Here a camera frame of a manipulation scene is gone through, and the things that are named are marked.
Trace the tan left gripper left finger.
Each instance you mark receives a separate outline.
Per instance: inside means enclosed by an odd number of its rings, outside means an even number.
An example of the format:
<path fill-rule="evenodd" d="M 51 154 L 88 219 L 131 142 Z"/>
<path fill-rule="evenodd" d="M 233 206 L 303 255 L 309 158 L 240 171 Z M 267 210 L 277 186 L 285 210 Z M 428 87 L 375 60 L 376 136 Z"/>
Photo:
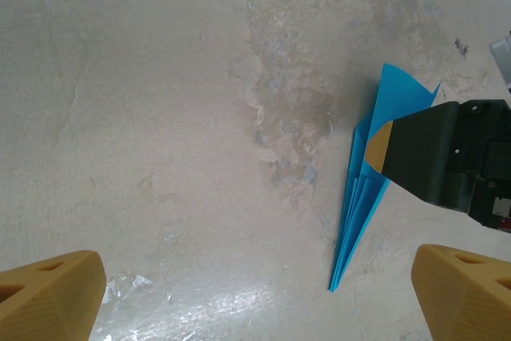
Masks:
<path fill-rule="evenodd" d="M 95 251 L 1 272 L 2 340 L 87 340 L 106 288 Z"/>

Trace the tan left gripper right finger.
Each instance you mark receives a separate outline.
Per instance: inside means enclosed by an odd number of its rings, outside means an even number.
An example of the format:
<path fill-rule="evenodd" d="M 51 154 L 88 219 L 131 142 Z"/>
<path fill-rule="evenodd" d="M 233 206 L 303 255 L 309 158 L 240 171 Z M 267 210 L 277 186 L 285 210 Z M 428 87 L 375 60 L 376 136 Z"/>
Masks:
<path fill-rule="evenodd" d="M 423 244 L 410 277 L 433 340 L 510 339 L 509 262 Z"/>

